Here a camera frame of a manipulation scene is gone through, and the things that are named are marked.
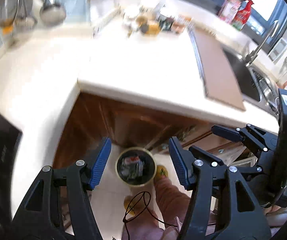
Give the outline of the round trash can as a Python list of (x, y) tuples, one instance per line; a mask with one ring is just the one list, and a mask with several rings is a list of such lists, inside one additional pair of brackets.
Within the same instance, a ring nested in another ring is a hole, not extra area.
[(157, 164), (150, 151), (141, 147), (124, 150), (115, 162), (118, 178), (129, 187), (143, 187), (152, 182)]

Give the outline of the chrome kitchen faucet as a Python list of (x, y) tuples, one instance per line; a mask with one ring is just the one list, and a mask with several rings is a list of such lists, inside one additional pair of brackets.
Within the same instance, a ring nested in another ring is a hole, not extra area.
[(268, 38), (270, 37), (274, 37), (278, 28), (279, 28), (279, 20), (275, 20), (272, 25), (269, 27), (267, 33), (265, 34), (263, 41), (260, 42), (258, 44), (258, 46), (248, 55), (246, 55), (244, 61), (246, 66), (251, 65), (254, 60), (256, 59), (256, 57), (258, 56), (259, 51), (262, 49), (263, 45), (265, 44), (265, 42), (267, 41)]

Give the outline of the trash pile on counter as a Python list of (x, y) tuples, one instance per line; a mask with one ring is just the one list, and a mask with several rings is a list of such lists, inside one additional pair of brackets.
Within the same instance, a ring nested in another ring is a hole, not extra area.
[(163, 3), (154, 8), (140, 7), (129, 14), (123, 14), (124, 27), (128, 37), (133, 33), (145, 36), (156, 36), (160, 32), (181, 34), (191, 25), (192, 18), (185, 15), (174, 15)]

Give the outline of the brown wooden cutting board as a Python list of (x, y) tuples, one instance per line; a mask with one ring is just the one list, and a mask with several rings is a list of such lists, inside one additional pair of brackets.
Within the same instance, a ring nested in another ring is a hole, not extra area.
[(206, 97), (244, 112), (238, 81), (219, 41), (205, 31), (194, 28), (189, 31), (195, 42)]

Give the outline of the stainless steel sink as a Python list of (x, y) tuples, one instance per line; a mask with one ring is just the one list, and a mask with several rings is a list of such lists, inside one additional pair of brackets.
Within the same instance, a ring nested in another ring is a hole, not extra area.
[(236, 76), (243, 99), (277, 117), (278, 87), (276, 83), (254, 64), (247, 67), (238, 52), (226, 45), (222, 45), (222, 49)]

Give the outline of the brown wooden cabinet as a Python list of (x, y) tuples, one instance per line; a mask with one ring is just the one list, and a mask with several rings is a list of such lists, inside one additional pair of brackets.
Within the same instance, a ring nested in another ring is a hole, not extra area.
[(65, 124), (53, 165), (67, 167), (86, 151), (109, 137), (121, 148), (141, 147), (153, 153), (168, 153), (168, 141), (176, 136), (183, 148), (197, 146), (234, 162), (246, 147), (216, 136), (212, 121), (194, 119), (152, 108), (80, 93)]

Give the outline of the red spray bottle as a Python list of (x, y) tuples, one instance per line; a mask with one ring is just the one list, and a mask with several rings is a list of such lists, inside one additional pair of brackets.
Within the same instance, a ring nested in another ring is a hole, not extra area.
[(232, 20), (232, 26), (238, 31), (241, 31), (247, 23), (251, 15), (252, 5), (254, 4), (252, 0), (243, 0), (243, 3), (245, 3), (245, 7), (239, 9)]

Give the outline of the red pink refill pouch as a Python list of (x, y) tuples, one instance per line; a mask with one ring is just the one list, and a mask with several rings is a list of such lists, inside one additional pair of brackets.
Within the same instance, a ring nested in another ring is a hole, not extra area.
[(241, 0), (225, 0), (218, 12), (218, 17), (224, 22), (231, 24), (241, 6), (241, 3)]

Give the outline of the hanging metal ladle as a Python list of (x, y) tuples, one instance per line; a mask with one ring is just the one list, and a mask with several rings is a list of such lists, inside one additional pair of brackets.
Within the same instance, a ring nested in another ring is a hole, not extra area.
[(64, 22), (66, 10), (62, 3), (57, 0), (44, 0), (39, 15), (45, 26), (55, 27)]

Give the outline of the hanging mesh strainer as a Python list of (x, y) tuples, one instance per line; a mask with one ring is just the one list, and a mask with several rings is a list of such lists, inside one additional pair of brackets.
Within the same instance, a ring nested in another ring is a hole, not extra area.
[(18, 13), (19, 0), (0, 0), (0, 28), (13, 25)]

